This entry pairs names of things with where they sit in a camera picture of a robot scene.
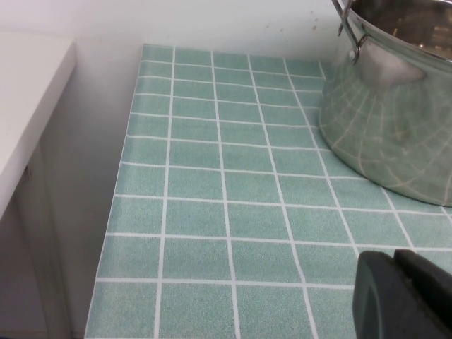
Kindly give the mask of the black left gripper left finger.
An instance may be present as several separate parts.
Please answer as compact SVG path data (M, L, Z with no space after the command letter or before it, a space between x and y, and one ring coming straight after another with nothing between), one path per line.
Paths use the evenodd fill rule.
M421 338L420 295L393 259L378 251L359 255L352 301L358 338Z

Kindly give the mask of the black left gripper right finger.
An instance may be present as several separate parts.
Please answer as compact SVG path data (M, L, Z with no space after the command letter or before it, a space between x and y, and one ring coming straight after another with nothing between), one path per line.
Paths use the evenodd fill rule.
M435 327L451 338L451 274L411 250L395 250L393 259L428 308Z

